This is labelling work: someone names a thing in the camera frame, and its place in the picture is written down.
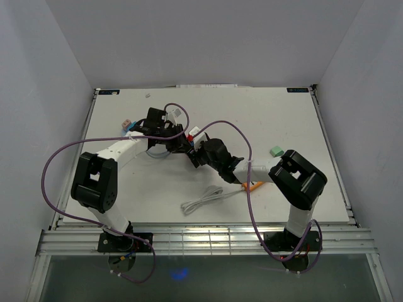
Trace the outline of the cyan blue charger plug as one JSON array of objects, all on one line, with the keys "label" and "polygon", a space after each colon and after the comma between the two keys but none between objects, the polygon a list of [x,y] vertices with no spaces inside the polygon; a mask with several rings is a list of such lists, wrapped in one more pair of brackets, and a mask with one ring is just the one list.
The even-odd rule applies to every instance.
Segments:
[{"label": "cyan blue charger plug", "polygon": [[141,126],[141,121],[133,122],[128,131],[136,131]]}]

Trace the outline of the rose gold charger plug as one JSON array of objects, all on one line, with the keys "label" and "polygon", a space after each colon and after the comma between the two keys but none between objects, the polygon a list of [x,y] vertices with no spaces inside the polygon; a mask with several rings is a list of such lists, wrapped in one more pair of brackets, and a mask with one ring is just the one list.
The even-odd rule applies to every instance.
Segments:
[{"label": "rose gold charger plug", "polygon": [[129,131],[129,129],[132,127],[132,121],[129,119],[126,119],[123,123],[122,123],[122,129],[124,131]]}]

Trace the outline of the green charger plug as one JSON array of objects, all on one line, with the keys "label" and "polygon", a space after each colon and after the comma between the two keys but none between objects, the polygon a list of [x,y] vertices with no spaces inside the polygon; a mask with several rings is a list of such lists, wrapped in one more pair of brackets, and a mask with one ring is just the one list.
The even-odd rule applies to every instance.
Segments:
[{"label": "green charger plug", "polygon": [[284,154],[284,150],[279,146],[274,146],[270,149],[270,154],[273,157],[281,157]]}]

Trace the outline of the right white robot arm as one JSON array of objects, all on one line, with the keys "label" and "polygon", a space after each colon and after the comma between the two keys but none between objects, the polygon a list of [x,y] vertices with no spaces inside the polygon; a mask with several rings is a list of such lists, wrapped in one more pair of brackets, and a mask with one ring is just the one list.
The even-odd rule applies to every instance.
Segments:
[{"label": "right white robot arm", "polygon": [[195,167],[209,165],[229,184],[270,182],[290,203],[284,241],[298,250],[307,243],[305,229],[322,194],[327,177],[295,150],[287,150],[272,159],[247,160],[230,154],[223,141],[212,138],[190,152]]}]

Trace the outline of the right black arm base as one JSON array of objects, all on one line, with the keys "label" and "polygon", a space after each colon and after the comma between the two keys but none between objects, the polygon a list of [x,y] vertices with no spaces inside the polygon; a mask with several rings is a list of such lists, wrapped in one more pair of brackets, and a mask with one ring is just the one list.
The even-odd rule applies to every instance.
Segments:
[{"label": "right black arm base", "polygon": [[[292,233],[283,230],[278,232],[264,232],[264,242],[272,252],[292,252],[300,238]],[[320,238],[318,231],[309,231],[306,235],[300,249],[303,251],[317,252],[320,247]]]}]

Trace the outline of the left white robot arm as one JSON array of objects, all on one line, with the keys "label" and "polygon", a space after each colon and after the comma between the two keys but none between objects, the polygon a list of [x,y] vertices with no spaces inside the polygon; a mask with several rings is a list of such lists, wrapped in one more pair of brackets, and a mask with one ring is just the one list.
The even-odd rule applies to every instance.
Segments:
[{"label": "left white robot arm", "polygon": [[178,123],[179,109],[167,111],[149,108],[147,117],[128,125],[121,140],[94,154],[80,155],[71,197],[87,208],[112,234],[111,242],[119,251],[133,245],[133,235],[128,232],[129,221],[115,204],[118,195],[118,173],[132,159],[146,153],[156,145],[163,145],[169,153],[186,151],[187,126]]}]

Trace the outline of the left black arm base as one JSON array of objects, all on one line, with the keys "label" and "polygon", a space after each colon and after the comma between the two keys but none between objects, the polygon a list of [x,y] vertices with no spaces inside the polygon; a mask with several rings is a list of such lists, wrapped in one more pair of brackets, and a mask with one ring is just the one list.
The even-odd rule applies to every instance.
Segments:
[{"label": "left black arm base", "polygon": [[110,233],[102,233],[98,240],[98,252],[102,253],[130,253],[151,252],[151,248],[141,240],[134,240],[125,236],[115,236]]}]

